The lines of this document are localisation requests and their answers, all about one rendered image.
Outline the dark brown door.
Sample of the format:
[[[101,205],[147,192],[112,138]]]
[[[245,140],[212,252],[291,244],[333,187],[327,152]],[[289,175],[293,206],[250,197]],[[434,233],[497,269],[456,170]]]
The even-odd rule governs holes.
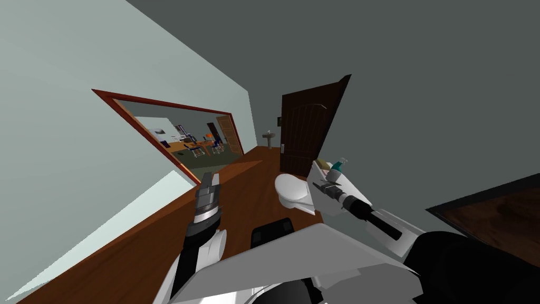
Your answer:
[[[350,78],[282,96],[280,172],[308,177]]]

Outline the teal spray bottle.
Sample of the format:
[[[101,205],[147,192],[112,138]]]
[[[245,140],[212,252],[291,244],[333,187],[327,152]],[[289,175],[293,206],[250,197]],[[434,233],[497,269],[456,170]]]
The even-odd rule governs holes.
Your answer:
[[[337,184],[338,179],[342,175],[341,167],[347,162],[345,158],[340,158],[326,174],[326,180],[330,183]]]

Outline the white toilet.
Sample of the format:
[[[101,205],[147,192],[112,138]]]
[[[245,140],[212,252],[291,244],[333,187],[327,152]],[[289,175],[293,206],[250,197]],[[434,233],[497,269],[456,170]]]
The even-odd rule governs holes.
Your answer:
[[[343,204],[331,199],[313,186],[313,182],[327,181],[327,173],[327,170],[321,170],[313,161],[307,180],[301,180],[291,174],[278,175],[275,178],[275,189],[280,203],[286,208],[296,208],[312,215],[315,214],[315,211],[330,216],[350,212],[359,219],[367,220],[374,213],[372,203],[366,199],[344,173],[337,180],[338,187],[347,193]]]

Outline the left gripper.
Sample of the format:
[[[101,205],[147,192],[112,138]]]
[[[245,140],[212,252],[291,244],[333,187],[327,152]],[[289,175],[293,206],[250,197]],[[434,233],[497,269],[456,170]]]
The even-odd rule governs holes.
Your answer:
[[[200,189],[196,191],[196,212],[206,212],[210,208],[219,205],[219,191],[220,191],[220,179],[219,174],[212,172],[204,173]]]

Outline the dark framed brown panel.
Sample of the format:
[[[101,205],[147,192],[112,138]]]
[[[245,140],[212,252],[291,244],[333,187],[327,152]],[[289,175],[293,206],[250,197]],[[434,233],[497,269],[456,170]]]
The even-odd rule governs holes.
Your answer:
[[[459,233],[540,268],[540,173],[436,205]]]

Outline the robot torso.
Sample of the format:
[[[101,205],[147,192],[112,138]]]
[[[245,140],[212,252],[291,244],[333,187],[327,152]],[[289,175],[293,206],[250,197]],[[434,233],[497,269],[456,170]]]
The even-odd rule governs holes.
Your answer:
[[[305,278],[328,304],[406,304],[423,293],[412,269],[319,223],[200,269],[166,304]]]

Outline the orange table with chairs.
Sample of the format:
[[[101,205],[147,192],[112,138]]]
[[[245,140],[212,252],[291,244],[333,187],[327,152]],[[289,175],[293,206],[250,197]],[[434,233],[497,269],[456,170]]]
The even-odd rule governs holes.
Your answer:
[[[224,147],[219,140],[194,141],[193,137],[172,136],[173,142],[168,143],[166,150],[175,153],[181,150],[192,151],[197,158],[203,155],[218,155],[224,152]]]

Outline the light brown door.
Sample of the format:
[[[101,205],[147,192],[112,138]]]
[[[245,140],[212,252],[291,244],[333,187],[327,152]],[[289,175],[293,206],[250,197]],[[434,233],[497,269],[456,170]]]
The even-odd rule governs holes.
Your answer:
[[[222,133],[231,152],[242,155],[243,151],[240,146],[240,141],[238,139],[237,132],[235,131],[230,115],[218,116],[216,117],[216,120],[222,130]]]

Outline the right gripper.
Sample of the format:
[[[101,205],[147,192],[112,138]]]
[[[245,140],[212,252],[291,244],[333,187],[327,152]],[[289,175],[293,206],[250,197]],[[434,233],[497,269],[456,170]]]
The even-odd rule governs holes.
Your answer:
[[[341,188],[339,188],[337,184],[332,184],[324,180],[322,180],[320,183],[313,182],[312,184],[319,191],[325,193],[325,195],[327,195],[331,199],[338,201],[340,204],[343,204],[344,200],[347,197],[347,193],[345,193]]]

